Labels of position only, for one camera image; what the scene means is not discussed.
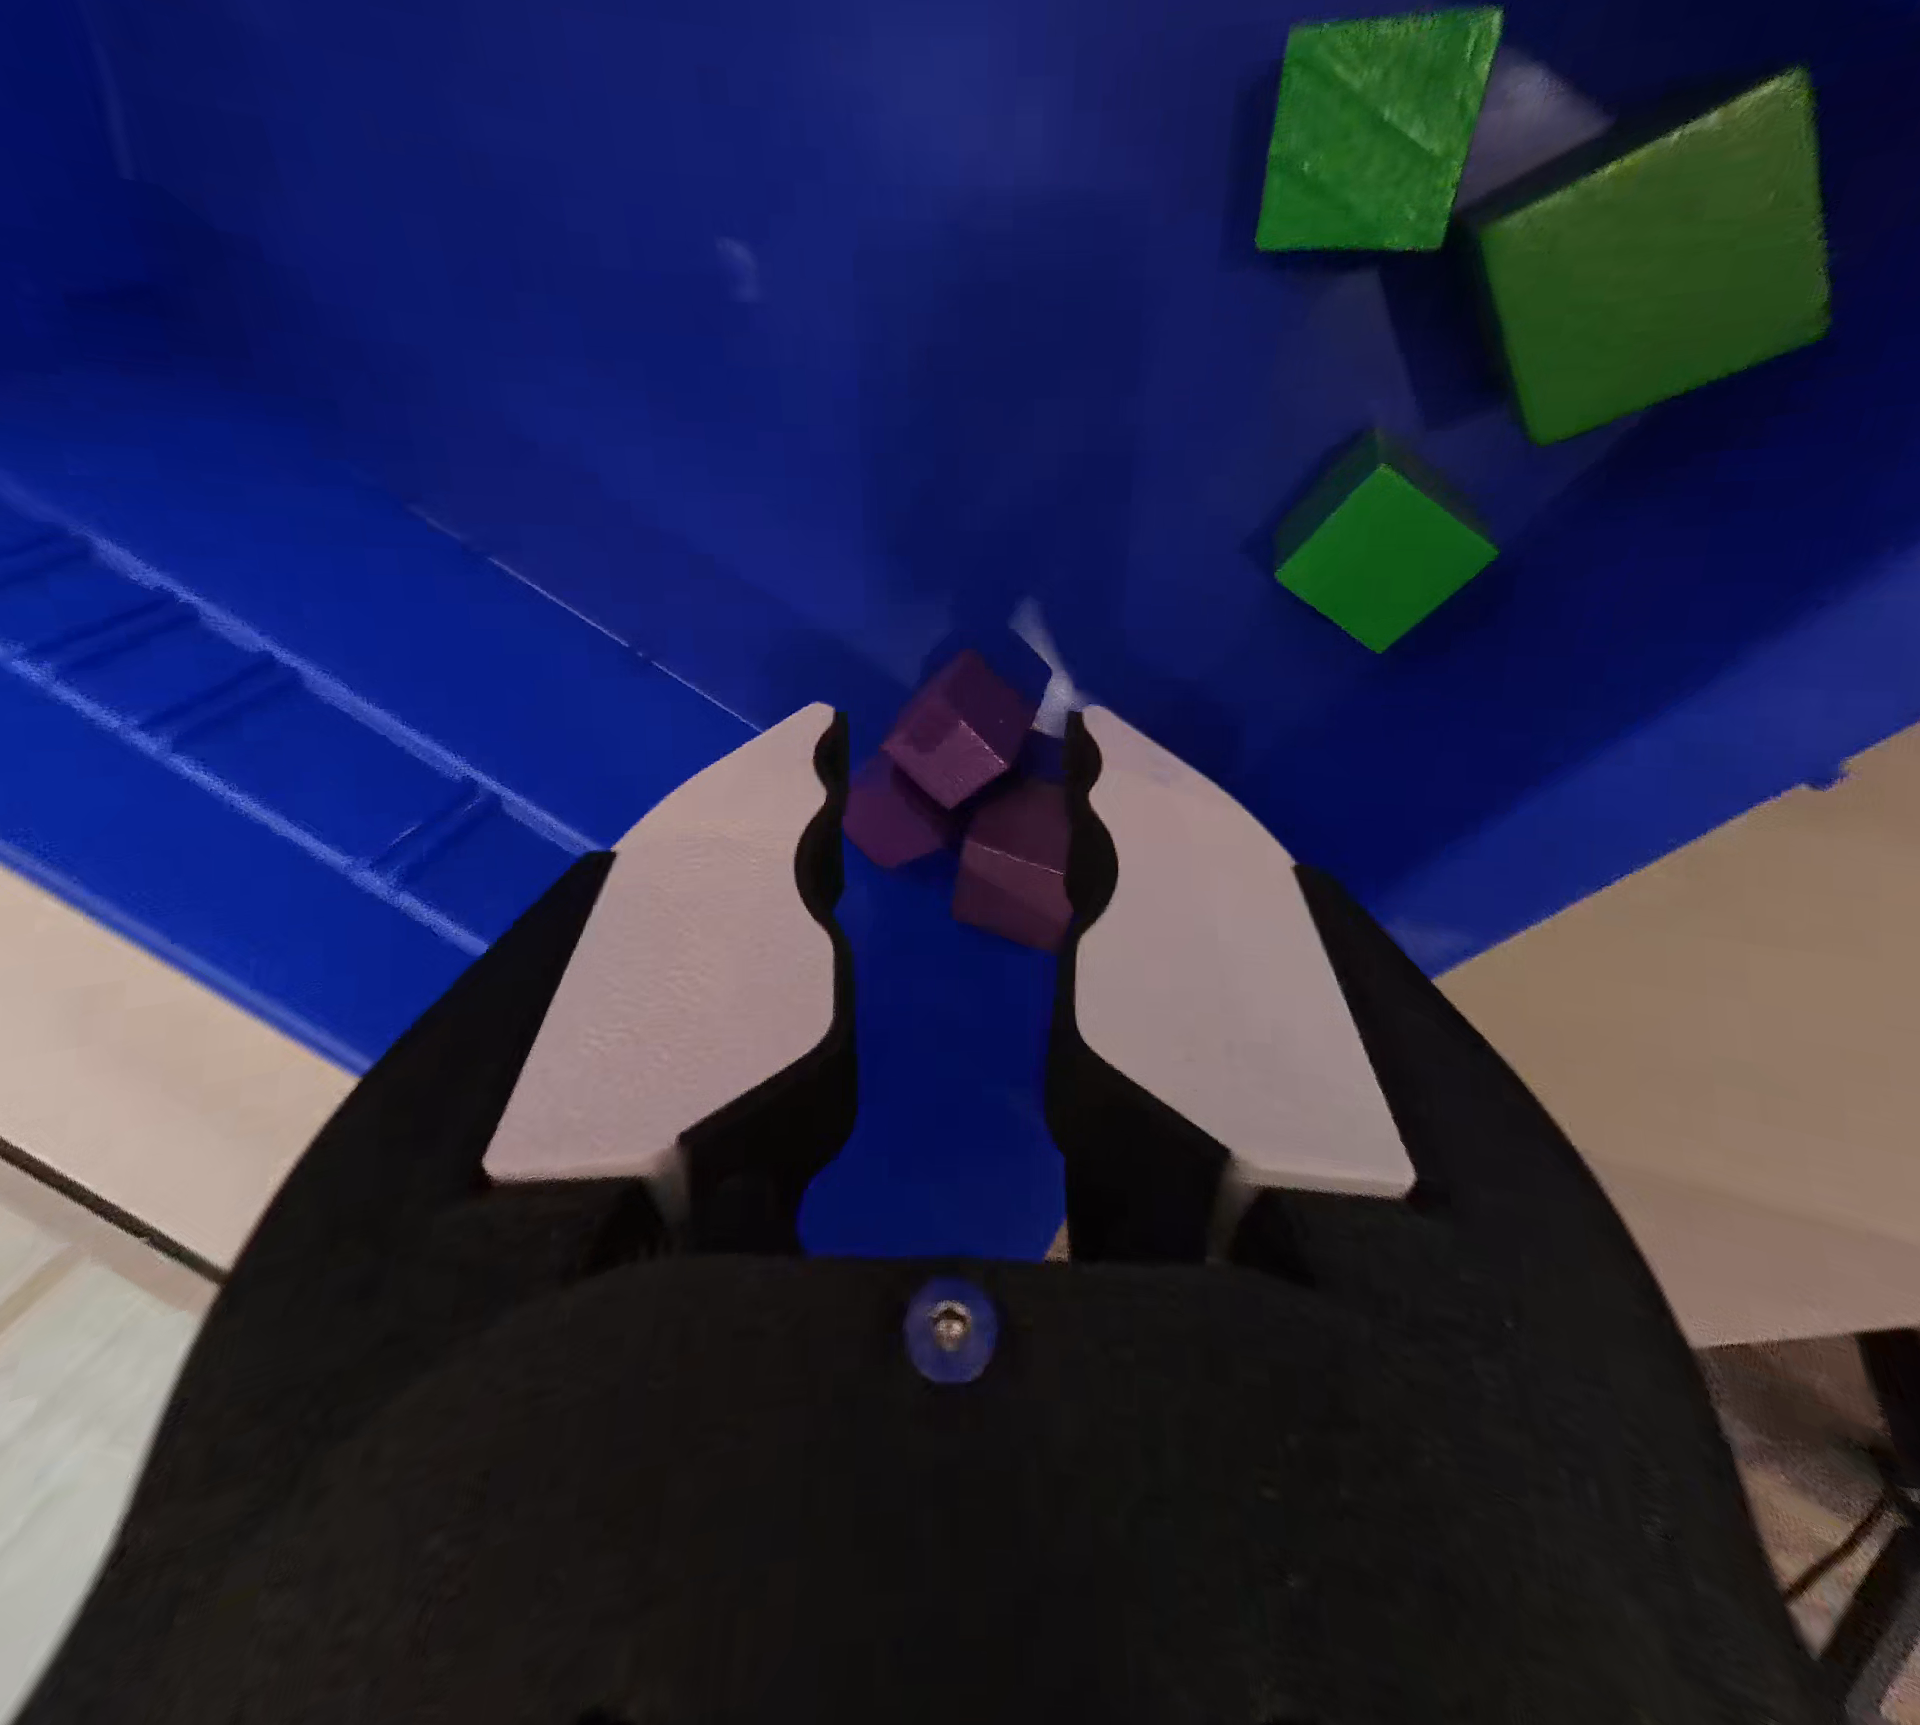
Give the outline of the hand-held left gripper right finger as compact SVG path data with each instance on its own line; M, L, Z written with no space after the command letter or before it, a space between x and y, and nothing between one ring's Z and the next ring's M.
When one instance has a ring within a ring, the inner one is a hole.
M1419 1184L1296 856L1091 705L1069 723L1069 939L1045 1114L1080 1266L1203 1266L1273 1193Z

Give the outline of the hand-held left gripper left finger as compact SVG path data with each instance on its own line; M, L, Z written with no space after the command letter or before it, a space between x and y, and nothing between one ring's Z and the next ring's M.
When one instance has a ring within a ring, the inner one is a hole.
M732 1199L799 1230L858 1106L849 737L804 705L613 848L484 1153L492 1184L631 1182L686 1234L722 1234Z

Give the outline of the purple wooden cube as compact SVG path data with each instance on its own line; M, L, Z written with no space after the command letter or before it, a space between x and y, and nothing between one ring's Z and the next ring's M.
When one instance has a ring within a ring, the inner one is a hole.
M951 913L960 924L1059 952L1075 916L1067 873L1069 798L1059 783L1021 778L983 800L963 840Z
M963 820L925 793L887 752L861 762L849 780L842 830L877 866L894 870L952 846Z
M880 755L929 800L955 810L1014 769L1042 702L1028 684L963 648L901 709Z

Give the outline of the green wooden cube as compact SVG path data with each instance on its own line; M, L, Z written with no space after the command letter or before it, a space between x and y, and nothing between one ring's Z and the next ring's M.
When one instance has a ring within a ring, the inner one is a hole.
M1461 220L1507 392L1540 447L1833 326L1819 101L1803 64L1670 101Z
M1493 528L1442 472L1374 427L1325 464L1274 530L1274 583L1372 655L1500 559Z
M1433 252L1505 33L1500 7L1325 21L1286 35L1255 245Z

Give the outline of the blue plastic bin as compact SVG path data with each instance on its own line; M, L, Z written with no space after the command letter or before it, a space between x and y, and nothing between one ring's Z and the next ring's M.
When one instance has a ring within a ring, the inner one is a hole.
M1433 252L1286 35L1500 7ZM1540 447L1468 207L1812 72L1829 334ZM1274 581L1379 429L1500 559ZM1917 0L5 0L5 837L365 1071L743 729L949 657L1340 878L1628 1185L1917 1236Z

